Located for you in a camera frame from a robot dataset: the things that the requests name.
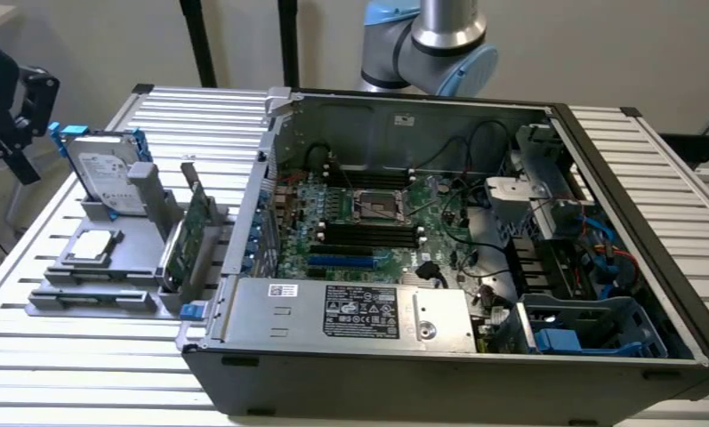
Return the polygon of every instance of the slotted metal surface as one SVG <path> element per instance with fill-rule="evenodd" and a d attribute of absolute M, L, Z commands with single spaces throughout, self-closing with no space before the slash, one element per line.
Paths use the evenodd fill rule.
<path fill-rule="evenodd" d="M 614 110 L 591 109 L 591 119 Z M 174 189 L 178 200 L 188 199 L 179 174 L 182 159 L 195 161 L 207 192 L 235 214 L 246 182 L 252 147 L 263 131 L 263 93 L 204 89 L 156 88 L 124 104 L 111 128 L 140 126 L 146 130 L 151 152 L 162 170 L 162 180 Z M 631 135 L 621 127 L 607 130 Z M 639 148 L 638 140 L 610 140 Z M 669 166 L 654 165 L 669 173 Z M 681 187 L 674 182 L 663 182 Z M 650 191 L 634 180 L 635 191 Z M 88 318 L 30 318 L 24 314 L 27 294 L 38 286 L 43 270 L 52 263 L 83 211 L 78 203 L 82 190 L 67 180 L 38 217 L 0 268 L 0 424 L 8 425 L 127 425 L 127 426 L 226 426 L 262 425 L 403 425 L 227 417 L 218 413 L 199 383 L 188 372 L 172 342 L 178 322 Z M 709 212 L 697 205 L 647 205 L 653 221 L 709 220 Z M 690 221 L 702 224 L 709 221 Z M 683 238 L 670 237 L 679 250 L 709 249 L 681 245 Z M 226 239 L 215 255 L 211 283 L 219 276 L 219 260 Z M 709 299 L 709 277 L 694 279 L 698 291 Z M 191 330 L 196 337 L 202 330 Z M 700 402 L 662 402 L 623 427 L 709 427 L 709 399 Z"/>
<path fill-rule="evenodd" d="M 709 307 L 708 188 L 641 119 L 626 117 L 618 109 L 571 110 Z"/>

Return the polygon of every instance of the white wall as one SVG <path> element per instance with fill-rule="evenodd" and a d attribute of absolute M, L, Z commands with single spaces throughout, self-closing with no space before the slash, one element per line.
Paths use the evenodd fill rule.
<path fill-rule="evenodd" d="M 22 0 L 2 49 L 60 80 L 54 118 L 103 126 L 135 83 L 199 83 L 175 1 Z"/>
<path fill-rule="evenodd" d="M 102 125 L 135 82 L 196 85 L 176 0 L 0 0 L 3 48 L 59 76 L 56 118 Z M 499 68 L 481 96 L 635 106 L 662 130 L 709 116 L 709 0 L 481 0 Z M 275 0 L 203 0 L 222 85 L 283 81 Z M 351 88 L 366 0 L 299 0 L 302 84 Z"/>

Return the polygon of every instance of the aluminum extrusion table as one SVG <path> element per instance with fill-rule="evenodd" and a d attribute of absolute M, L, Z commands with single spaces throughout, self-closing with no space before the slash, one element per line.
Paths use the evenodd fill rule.
<path fill-rule="evenodd" d="M 155 87 L 150 94 L 130 97 L 108 129 L 144 129 L 162 182 L 180 201 L 188 199 L 188 189 L 179 163 L 194 160 L 208 194 L 235 214 L 252 148 L 264 129 L 263 105 L 263 92 Z M 639 138 L 646 131 L 630 129 L 641 125 L 637 119 L 625 119 L 615 109 L 574 108 L 574 112 L 618 170 L 643 161 L 649 163 L 637 167 L 674 178 L 667 156 L 651 151 L 654 145 L 641 145 L 651 144 Z M 602 124 L 587 123 L 599 117 L 606 120 Z M 634 154 L 621 163 L 619 153 Z M 631 185 L 657 185 L 626 180 Z M 673 183 L 686 194 L 675 199 L 679 208 L 700 205 L 683 182 Z M 80 222 L 80 197 L 82 188 L 70 177 L 0 267 L 0 425 L 383 425 L 228 417 L 216 412 L 175 348 L 176 321 L 27 316 L 27 295 Z M 210 287 L 218 282 L 226 243 L 220 241 L 215 251 Z M 709 277 L 702 281 L 704 289 L 697 289 L 709 303 Z M 619 426 L 709 427 L 709 398 L 662 402 Z"/>

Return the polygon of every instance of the cpu socket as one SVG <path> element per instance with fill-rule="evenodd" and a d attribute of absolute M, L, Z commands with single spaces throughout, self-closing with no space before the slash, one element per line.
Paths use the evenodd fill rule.
<path fill-rule="evenodd" d="M 403 222 L 401 191 L 354 191 L 351 209 L 355 220 Z"/>

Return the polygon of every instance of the barcode sticker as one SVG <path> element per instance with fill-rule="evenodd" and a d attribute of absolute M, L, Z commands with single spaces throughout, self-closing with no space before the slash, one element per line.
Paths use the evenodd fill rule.
<path fill-rule="evenodd" d="M 287 283 L 283 284 L 271 284 L 270 291 L 267 292 L 268 296 L 286 296 L 294 297 L 298 295 L 298 285 L 291 285 Z"/>

